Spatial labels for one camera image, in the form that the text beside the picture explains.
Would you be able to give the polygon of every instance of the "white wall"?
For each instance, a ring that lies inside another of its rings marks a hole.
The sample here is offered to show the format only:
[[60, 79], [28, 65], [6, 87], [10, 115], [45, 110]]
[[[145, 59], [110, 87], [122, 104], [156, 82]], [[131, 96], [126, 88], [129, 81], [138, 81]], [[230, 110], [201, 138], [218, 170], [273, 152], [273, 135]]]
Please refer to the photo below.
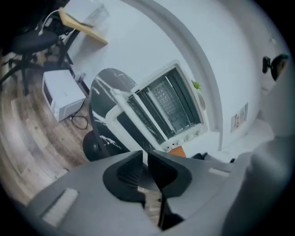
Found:
[[273, 138], [274, 134], [270, 125], [265, 121], [256, 119], [245, 136], [232, 142], [221, 151], [209, 152], [208, 154], [222, 162], [229, 163], [231, 159], [237, 159], [240, 154], [251, 152], [260, 144]]
[[[79, 34], [69, 50], [74, 64], [82, 72], [86, 72], [85, 83], [88, 87], [105, 68], [121, 70], [140, 83], [166, 64], [178, 59], [189, 78], [201, 81], [203, 91], [208, 89], [204, 87], [208, 84], [204, 80], [214, 78], [210, 85], [216, 84], [219, 94], [208, 98], [212, 93], [217, 93], [215, 90], [211, 93], [208, 91], [204, 98], [207, 98], [206, 102], [212, 99], [215, 106], [220, 106], [209, 107], [220, 110], [221, 147], [245, 135], [258, 113], [259, 74], [253, 49], [227, 8], [215, 0], [157, 1], [186, 26], [195, 42], [200, 45], [213, 74], [203, 78], [195, 76], [189, 62], [155, 22], [121, 1], [101, 1], [105, 3], [110, 17], [99, 26], [99, 30], [109, 44], [101, 48], [95, 40]], [[231, 117], [246, 103], [247, 121], [238, 130], [230, 133]]]
[[[232, 14], [216, 0], [157, 2], [183, 22], [210, 62], [221, 99], [223, 148], [245, 135], [258, 114], [260, 84], [254, 50]], [[246, 122], [230, 133], [231, 117], [246, 103]]]
[[251, 44], [260, 68], [261, 93], [265, 95], [275, 82], [270, 70], [266, 74], [261, 72], [262, 58], [268, 56], [273, 60], [279, 54], [290, 54], [289, 48], [275, 24], [252, 0], [221, 0], [221, 3], [237, 20]]

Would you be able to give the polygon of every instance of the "green object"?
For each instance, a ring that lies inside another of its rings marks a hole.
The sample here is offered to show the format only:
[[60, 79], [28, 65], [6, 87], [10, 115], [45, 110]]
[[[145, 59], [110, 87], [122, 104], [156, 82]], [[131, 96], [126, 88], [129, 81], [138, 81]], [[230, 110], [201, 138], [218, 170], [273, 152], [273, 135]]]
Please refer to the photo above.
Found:
[[192, 81], [193, 82], [193, 86], [196, 88], [196, 89], [201, 89], [201, 85], [195, 81]]

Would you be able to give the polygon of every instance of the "wooden floor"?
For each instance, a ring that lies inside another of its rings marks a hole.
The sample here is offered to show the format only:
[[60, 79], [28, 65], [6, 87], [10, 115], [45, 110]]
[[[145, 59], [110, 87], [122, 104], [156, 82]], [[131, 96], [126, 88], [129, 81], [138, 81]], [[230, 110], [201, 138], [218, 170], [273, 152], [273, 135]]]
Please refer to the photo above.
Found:
[[[26, 97], [20, 73], [17, 80], [9, 78], [0, 92], [0, 179], [8, 194], [23, 204], [63, 168], [88, 161], [82, 141], [92, 130], [91, 124], [79, 130], [69, 119], [57, 122], [41, 92], [42, 74], [27, 70], [26, 75], [31, 79]], [[79, 113], [90, 121], [87, 107], [86, 102]]]

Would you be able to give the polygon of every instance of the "wooden board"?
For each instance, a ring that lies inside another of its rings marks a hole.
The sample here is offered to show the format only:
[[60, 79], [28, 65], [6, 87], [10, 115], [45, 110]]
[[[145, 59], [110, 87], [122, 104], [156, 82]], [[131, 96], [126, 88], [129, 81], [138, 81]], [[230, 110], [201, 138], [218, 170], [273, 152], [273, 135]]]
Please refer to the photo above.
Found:
[[92, 27], [89, 27], [89, 26], [79, 23], [74, 18], [72, 18], [68, 14], [66, 14], [63, 11], [62, 7], [60, 8], [59, 16], [60, 16], [60, 19], [61, 19], [63, 25], [71, 27], [73, 29], [77, 29], [78, 31], [81, 31], [81, 32], [89, 35], [90, 37], [95, 38], [96, 40], [98, 40], [99, 42], [101, 42], [104, 45], [108, 44], [108, 42], [99, 35], [99, 33], [95, 30], [95, 28], [92, 28]]

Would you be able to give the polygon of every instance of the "white label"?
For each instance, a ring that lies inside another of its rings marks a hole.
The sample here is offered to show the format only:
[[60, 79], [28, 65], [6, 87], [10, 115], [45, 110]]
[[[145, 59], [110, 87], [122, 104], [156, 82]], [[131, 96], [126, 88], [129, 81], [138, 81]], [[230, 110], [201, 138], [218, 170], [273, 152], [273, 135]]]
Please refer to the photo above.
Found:
[[217, 169], [214, 169], [214, 168], [210, 168], [208, 170], [208, 172], [211, 173], [211, 174], [214, 174], [214, 175], [222, 176], [222, 177], [228, 177], [230, 175], [230, 173], [227, 172], [227, 171], [221, 171], [221, 170], [217, 170]]
[[248, 112], [248, 103], [245, 106], [243, 106], [243, 108], [231, 118], [230, 132], [235, 131], [244, 123], [244, 121], [246, 121], [247, 112]]

